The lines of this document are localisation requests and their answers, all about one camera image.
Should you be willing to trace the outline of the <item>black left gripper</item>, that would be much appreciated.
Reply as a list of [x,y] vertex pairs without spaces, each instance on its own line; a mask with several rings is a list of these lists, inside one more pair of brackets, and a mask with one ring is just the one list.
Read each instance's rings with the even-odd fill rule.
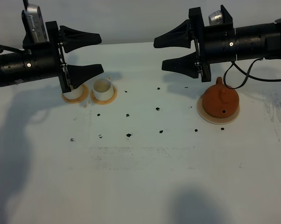
[[[43,43],[34,43],[29,26],[26,24],[24,27],[26,35],[22,46],[25,51],[23,55],[25,65],[23,80],[25,82],[58,77],[62,92],[66,93],[70,92],[71,89],[77,89],[89,79],[104,72],[101,64],[67,65],[67,76],[63,53],[60,52],[57,22],[46,22],[49,41]],[[66,26],[60,26],[60,34],[65,53],[102,42],[100,34],[82,32]]]

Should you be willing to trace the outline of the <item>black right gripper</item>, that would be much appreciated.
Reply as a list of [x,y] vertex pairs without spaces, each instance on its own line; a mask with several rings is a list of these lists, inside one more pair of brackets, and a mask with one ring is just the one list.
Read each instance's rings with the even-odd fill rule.
[[217,25],[205,26],[200,7],[189,10],[189,19],[185,20],[173,30],[156,37],[154,48],[182,47],[191,48],[192,34],[196,51],[189,55],[164,60],[162,70],[180,73],[191,78],[199,78],[202,82],[211,80],[210,65],[236,60],[236,34],[233,27],[232,16],[221,5],[220,10],[211,18],[219,15],[222,22]]

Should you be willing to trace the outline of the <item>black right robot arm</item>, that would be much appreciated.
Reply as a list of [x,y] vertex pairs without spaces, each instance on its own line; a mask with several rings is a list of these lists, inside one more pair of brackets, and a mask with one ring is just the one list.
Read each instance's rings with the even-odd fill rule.
[[154,48],[182,47],[195,52],[162,62],[162,70],[211,81],[210,65],[264,58],[281,59],[281,18],[265,23],[235,28],[232,16],[221,5],[204,25],[200,7],[189,9],[189,18],[175,29],[154,39]]

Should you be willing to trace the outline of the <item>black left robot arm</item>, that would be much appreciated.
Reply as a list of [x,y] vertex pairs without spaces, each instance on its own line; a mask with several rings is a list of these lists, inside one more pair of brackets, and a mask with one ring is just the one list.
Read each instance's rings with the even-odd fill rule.
[[64,53],[102,42],[99,34],[87,33],[46,22],[49,41],[31,43],[28,36],[23,50],[0,45],[0,87],[57,77],[63,93],[77,89],[104,72],[101,64],[69,65]]

